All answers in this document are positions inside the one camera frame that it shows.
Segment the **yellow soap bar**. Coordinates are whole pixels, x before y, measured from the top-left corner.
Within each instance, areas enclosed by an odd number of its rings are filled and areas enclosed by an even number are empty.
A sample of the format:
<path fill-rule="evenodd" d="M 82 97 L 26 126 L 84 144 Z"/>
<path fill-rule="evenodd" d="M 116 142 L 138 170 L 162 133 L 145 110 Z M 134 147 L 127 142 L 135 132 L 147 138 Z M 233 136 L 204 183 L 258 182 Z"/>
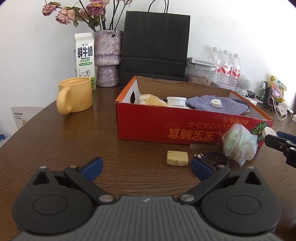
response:
<path fill-rule="evenodd" d="M 171 166 L 184 166 L 189 163 L 189 157 L 187 152 L 180 151 L 167 151 L 166 164 Z"/>

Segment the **iridescent green plastic bag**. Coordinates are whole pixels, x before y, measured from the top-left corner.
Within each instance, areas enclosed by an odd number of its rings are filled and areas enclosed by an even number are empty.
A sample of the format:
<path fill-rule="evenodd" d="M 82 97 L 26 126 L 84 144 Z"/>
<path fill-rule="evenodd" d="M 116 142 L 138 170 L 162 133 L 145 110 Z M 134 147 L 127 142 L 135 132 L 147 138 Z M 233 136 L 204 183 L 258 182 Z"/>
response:
<path fill-rule="evenodd" d="M 241 167 L 254 158 L 258 147 L 257 136 L 239 123 L 231 126 L 222 137 L 222 142 L 224 154 Z"/>

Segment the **purple burlap drawstring pouch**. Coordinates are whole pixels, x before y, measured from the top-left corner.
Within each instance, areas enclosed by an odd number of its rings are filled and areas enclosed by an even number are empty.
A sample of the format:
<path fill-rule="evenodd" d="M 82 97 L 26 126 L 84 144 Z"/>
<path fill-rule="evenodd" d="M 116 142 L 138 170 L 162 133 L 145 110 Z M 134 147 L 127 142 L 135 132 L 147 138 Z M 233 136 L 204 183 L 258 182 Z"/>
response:
<path fill-rule="evenodd" d="M 186 100 L 186 106 L 201 111 L 234 115 L 242 115 L 249 109 L 246 104 L 236 102 L 228 97 L 214 95 L 189 98 Z"/>

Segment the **large white bottle cap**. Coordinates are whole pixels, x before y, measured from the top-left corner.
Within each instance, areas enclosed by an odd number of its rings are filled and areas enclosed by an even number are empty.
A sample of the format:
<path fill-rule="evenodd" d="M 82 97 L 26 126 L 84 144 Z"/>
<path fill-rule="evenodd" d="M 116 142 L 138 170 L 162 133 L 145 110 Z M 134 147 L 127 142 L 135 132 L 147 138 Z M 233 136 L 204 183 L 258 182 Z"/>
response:
<path fill-rule="evenodd" d="M 168 96 L 166 98 L 168 106 L 185 107 L 187 99 L 185 97 Z"/>

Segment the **sheep plush toy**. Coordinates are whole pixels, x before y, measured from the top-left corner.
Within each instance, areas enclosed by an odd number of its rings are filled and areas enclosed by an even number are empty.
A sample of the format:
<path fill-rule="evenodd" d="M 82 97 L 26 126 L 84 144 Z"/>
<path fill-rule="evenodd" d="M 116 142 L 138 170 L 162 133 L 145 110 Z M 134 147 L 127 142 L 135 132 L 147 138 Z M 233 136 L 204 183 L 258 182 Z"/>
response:
<path fill-rule="evenodd" d="M 138 104 L 142 104 L 142 105 L 154 105 L 154 106 L 168 105 L 165 101 L 151 94 L 142 94 L 138 97 L 137 101 L 138 101 Z"/>

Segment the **white round plug puck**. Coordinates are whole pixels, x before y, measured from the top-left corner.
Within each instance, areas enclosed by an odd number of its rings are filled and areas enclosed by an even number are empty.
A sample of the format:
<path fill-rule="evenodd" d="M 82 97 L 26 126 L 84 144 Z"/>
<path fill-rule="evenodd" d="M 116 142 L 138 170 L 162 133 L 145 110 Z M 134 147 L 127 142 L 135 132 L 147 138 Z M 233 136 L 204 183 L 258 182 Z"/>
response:
<path fill-rule="evenodd" d="M 277 133 L 270 127 L 265 127 L 262 131 L 263 138 L 266 138 L 267 135 L 278 136 Z"/>

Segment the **colourful snack bag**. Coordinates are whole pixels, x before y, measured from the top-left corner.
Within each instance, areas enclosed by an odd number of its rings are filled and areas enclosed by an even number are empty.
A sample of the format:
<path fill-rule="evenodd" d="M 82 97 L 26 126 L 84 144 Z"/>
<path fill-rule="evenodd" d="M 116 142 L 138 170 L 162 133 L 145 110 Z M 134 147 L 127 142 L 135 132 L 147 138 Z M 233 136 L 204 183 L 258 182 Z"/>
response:
<path fill-rule="evenodd" d="M 284 102 L 284 93 L 287 90 L 287 87 L 275 76 L 271 75 L 270 77 L 270 88 L 271 96 L 274 100 L 282 103 Z"/>

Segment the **red cardboard pumpkin box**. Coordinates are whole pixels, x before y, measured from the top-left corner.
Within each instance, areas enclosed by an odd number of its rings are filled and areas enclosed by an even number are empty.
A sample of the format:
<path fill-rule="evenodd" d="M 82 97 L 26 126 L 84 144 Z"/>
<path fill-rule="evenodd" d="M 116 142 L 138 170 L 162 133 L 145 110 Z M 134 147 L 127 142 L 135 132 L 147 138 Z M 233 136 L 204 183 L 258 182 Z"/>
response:
<path fill-rule="evenodd" d="M 188 108 L 138 104 L 141 94 L 152 94 L 161 99 L 214 95 L 230 99 L 245 98 L 233 90 L 194 83 L 146 77 L 133 77 L 115 101 L 117 135 L 121 140 L 153 143 L 222 144 L 222 136 L 235 123 L 243 125 L 258 136 L 262 146 L 262 130 L 273 125 L 273 119 L 259 107 L 248 102 L 247 116 L 213 113 Z"/>

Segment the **yellow ceramic mug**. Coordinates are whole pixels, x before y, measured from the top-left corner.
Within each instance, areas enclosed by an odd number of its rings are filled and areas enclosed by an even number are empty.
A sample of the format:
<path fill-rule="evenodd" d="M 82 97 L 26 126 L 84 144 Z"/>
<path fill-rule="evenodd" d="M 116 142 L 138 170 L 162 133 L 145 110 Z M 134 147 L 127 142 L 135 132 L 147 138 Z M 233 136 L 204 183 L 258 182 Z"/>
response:
<path fill-rule="evenodd" d="M 93 105 L 91 78 L 75 77 L 58 84 L 57 110 L 62 115 L 77 113 Z"/>

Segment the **right water bottle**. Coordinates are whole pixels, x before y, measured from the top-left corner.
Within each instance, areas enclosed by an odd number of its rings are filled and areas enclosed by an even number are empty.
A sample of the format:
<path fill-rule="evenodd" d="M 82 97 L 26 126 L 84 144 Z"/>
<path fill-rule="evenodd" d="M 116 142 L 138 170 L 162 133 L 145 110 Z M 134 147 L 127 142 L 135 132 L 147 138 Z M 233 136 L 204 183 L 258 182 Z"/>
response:
<path fill-rule="evenodd" d="M 231 73 L 229 76 L 229 82 L 228 84 L 232 87 L 236 87 L 241 73 L 241 63 L 239 55 L 234 53 L 233 59 L 232 59 L 232 66 L 231 66 Z"/>

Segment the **water bottle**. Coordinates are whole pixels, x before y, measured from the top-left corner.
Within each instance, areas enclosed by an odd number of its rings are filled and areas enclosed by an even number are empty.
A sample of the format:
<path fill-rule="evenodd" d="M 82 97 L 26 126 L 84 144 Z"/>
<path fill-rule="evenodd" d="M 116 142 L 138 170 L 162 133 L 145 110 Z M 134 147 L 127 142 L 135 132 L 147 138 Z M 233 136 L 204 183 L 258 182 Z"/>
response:
<path fill-rule="evenodd" d="M 220 68 L 220 76 L 219 82 L 227 85 L 229 81 L 229 76 L 231 72 L 231 62 L 229 60 L 230 52 L 228 50 L 223 51 L 223 55 L 221 57 L 221 68 Z"/>
<path fill-rule="evenodd" d="M 234 53 L 233 59 L 232 59 L 232 66 L 231 66 L 231 73 L 229 76 L 229 82 L 228 84 L 232 87 L 236 87 L 241 73 L 241 63 L 239 55 Z"/>
<path fill-rule="evenodd" d="M 221 70 L 221 60 L 219 58 L 219 48 L 213 47 L 212 53 L 209 57 L 209 61 L 213 62 L 215 65 L 215 70 L 212 76 L 212 81 L 218 82 L 219 76 L 220 76 L 220 70 Z"/>

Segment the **white leaflet card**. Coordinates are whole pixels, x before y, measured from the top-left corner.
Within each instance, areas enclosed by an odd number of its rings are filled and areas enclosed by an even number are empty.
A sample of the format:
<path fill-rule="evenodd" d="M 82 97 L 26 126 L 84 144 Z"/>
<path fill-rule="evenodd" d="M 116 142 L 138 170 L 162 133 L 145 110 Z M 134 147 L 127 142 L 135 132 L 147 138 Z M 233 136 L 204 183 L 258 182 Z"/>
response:
<path fill-rule="evenodd" d="M 13 106 L 11 111 L 18 130 L 25 125 L 31 118 L 43 110 L 41 106 Z"/>

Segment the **middle water bottle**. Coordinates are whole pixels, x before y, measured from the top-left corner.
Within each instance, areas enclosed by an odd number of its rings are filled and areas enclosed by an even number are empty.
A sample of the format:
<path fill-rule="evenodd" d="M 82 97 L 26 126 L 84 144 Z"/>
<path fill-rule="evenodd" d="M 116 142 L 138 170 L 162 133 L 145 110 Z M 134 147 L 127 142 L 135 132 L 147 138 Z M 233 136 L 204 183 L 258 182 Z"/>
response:
<path fill-rule="evenodd" d="M 220 76 L 219 82 L 227 85 L 229 81 L 229 76 L 231 72 L 231 62 L 229 60 L 230 52 L 228 50 L 223 51 L 223 55 L 221 57 L 221 68 L 220 68 Z"/>

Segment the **clear seed container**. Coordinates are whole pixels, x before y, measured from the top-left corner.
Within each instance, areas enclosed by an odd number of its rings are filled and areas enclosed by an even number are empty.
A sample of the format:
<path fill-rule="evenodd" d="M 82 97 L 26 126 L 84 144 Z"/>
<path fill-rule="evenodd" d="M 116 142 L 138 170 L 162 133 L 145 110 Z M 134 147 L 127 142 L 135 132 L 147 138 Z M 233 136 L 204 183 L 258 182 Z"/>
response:
<path fill-rule="evenodd" d="M 186 67 L 185 79 L 189 83 L 210 86 L 212 76 L 212 67 L 194 64 L 188 64 Z"/>

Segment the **flat white box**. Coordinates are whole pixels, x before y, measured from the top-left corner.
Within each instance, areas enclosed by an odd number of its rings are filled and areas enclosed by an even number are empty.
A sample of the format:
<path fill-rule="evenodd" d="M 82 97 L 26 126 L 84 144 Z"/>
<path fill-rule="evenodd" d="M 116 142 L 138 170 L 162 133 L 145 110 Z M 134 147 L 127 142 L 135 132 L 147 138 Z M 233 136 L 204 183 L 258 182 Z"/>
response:
<path fill-rule="evenodd" d="M 200 60 L 200 59 L 196 59 L 196 58 L 188 58 L 188 61 L 192 64 L 196 64 L 196 65 L 202 65 L 202 66 L 208 66 L 208 67 L 212 67 L 212 68 L 216 68 L 217 67 L 217 63 L 213 62 L 213 61 L 206 61 L 206 60 Z"/>

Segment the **left water bottle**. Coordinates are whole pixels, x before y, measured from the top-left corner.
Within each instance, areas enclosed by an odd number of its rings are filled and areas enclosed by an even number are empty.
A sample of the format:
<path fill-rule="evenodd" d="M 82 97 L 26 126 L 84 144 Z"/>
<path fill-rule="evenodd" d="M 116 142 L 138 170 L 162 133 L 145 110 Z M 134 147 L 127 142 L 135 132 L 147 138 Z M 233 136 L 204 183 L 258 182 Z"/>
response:
<path fill-rule="evenodd" d="M 218 82 L 219 76 L 220 76 L 220 70 L 221 70 L 221 60 L 219 58 L 219 48 L 213 47 L 212 53 L 209 57 L 209 61 L 213 62 L 215 65 L 215 70 L 212 76 L 212 81 Z"/>

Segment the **white milk carton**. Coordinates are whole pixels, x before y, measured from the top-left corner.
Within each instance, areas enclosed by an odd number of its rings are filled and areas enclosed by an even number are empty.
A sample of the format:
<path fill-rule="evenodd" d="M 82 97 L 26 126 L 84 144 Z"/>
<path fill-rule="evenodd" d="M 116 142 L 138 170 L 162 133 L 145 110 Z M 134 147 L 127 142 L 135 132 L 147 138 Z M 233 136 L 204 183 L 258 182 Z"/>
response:
<path fill-rule="evenodd" d="M 91 79 L 92 89 L 96 89 L 94 64 L 94 39 L 92 33 L 78 33 L 74 36 L 74 63 L 77 77 Z"/>

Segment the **purple textured vase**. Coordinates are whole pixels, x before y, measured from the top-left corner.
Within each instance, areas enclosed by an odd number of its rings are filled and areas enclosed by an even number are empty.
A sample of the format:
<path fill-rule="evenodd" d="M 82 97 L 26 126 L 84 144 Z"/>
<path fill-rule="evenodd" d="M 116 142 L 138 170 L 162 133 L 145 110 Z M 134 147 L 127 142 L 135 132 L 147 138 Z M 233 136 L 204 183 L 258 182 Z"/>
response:
<path fill-rule="evenodd" d="M 114 87 L 119 85 L 123 31 L 98 30 L 94 33 L 96 85 Z"/>

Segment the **black paper shopping bag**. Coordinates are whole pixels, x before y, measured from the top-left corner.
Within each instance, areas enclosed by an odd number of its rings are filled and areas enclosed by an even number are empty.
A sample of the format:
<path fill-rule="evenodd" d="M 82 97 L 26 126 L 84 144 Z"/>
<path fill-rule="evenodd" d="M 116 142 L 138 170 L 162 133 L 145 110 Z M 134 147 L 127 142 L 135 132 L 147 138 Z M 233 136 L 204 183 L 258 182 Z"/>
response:
<path fill-rule="evenodd" d="M 119 85 L 135 76 L 184 81 L 189 32 L 189 15 L 127 11 Z"/>

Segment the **dried pink rose bouquet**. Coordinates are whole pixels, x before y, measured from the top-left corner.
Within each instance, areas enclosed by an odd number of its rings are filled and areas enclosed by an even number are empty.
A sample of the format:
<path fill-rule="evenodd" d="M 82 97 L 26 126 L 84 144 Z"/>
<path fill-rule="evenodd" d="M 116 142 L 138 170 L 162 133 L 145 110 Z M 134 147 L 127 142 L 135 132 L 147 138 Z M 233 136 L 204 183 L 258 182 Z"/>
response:
<path fill-rule="evenodd" d="M 74 6 L 62 6 L 57 1 L 46 1 L 42 8 L 43 16 L 50 16 L 54 12 L 57 12 L 55 20 L 63 25 L 73 24 L 75 27 L 80 22 L 84 22 L 88 27 L 96 32 L 96 28 L 100 30 L 116 30 L 119 20 L 115 19 L 116 12 L 119 10 L 119 5 L 123 4 L 120 12 L 122 16 L 123 11 L 129 6 L 132 1 L 113 1 L 112 16 L 109 25 L 106 20 L 106 7 L 109 1 L 90 1 L 89 4 L 84 5 L 82 1 L 77 1 Z"/>

